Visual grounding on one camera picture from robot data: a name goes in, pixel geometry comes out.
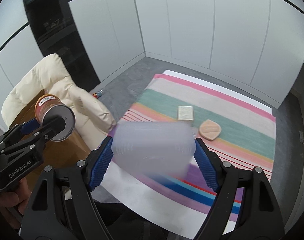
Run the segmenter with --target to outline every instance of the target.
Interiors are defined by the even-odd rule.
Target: small box
[[[185,121],[192,125],[194,121],[193,106],[179,106],[178,120]]]

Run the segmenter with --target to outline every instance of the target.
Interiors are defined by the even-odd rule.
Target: can label
[[[47,101],[49,101],[49,100],[51,100],[51,99],[55,99],[55,97],[53,97],[53,96],[44,97],[43,99],[40,100],[39,106],[42,106],[43,103],[45,103],[45,102],[47,102]]]
[[[44,118],[44,115],[54,105],[63,105],[60,99],[54,95],[44,95],[37,101],[34,108],[34,113],[37,121],[41,126],[43,125],[42,120]]]
[[[65,129],[55,135],[51,141],[63,141],[73,132],[75,127],[75,116],[71,108],[66,106],[55,95],[43,95],[38,99],[34,108],[35,118],[43,126],[54,116],[60,116],[65,121]]]

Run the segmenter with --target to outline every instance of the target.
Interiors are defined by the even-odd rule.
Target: purple stripe
[[[116,131],[116,127],[117,127],[117,125],[112,128],[112,130],[108,133],[108,136],[111,136],[111,137],[114,136],[115,131]]]
[[[184,205],[188,208],[194,209],[198,212],[204,213],[204,214],[208,214],[209,210],[210,210],[210,206],[205,205],[203,203],[197,202],[193,199],[190,199],[188,197],[185,197],[163,185],[161,185],[160,183],[154,181],[153,179],[150,179],[144,175],[137,175],[137,174],[133,174],[131,172],[128,172],[129,174],[131,174],[133,177],[135,177],[138,181],[142,182],[143,184],[147,185],[148,187],[150,187],[151,189],[155,190],[156,192],[160,193],[161,195],[181,204]],[[233,214],[231,213],[229,220],[236,222],[237,219],[237,214]]]
[[[190,166],[188,168],[188,172],[183,179],[191,184],[194,184],[202,189],[213,192],[213,194],[215,194],[213,189],[211,189],[210,187],[207,186],[198,166],[190,164]],[[235,200],[241,201],[242,195],[243,195],[243,188],[238,188],[236,190]]]

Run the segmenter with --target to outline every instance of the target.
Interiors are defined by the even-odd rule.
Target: striped blanket
[[[222,161],[229,161],[237,168],[249,170],[260,166],[267,178],[271,178],[276,137],[275,117],[271,109],[209,82],[172,71],[156,74],[119,123],[172,122],[176,120],[178,106],[193,106],[195,131],[207,119],[222,127],[216,140],[203,139],[207,147],[215,151]],[[127,179],[124,174],[120,175],[123,183],[131,185],[123,186],[123,190],[132,191],[126,194],[115,189],[120,182],[116,182],[115,174],[110,175],[112,172],[120,172],[116,171],[120,168],[115,163],[110,167],[113,167],[113,171],[108,172],[105,177],[114,176],[114,180],[107,180],[109,183],[113,180],[113,186],[105,182],[102,185],[112,195],[139,215],[169,231],[188,238],[195,236],[210,210],[215,193],[206,185],[194,158],[184,178],[167,176],[156,181],[143,175],[130,175],[130,171],[126,175]],[[142,201],[142,197],[147,197],[147,192],[148,198],[153,198],[153,201]],[[141,201],[145,206],[126,198]],[[241,199],[242,189],[239,188],[225,233],[234,228]],[[175,216],[190,219],[192,222],[183,222]]]

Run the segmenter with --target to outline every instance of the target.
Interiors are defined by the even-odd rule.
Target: person
[[[0,212],[12,228],[19,230],[21,224],[7,208],[17,206],[18,211],[23,215],[30,195],[31,191],[25,177],[19,181],[19,186],[14,192],[0,193]]]
[[[23,215],[28,204],[31,191],[28,188],[26,178],[19,181],[19,186],[14,192],[0,193],[0,212],[17,231],[21,227],[19,221],[9,212],[7,208],[18,206],[18,211]],[[122,203],[100,203],[94,201],[99,214],[114,240],[166,240],[169,232],[139,216]],[[66,201],[72,226],[78,222],[72,200]],[[77,236],[82,232],[75,231]]]

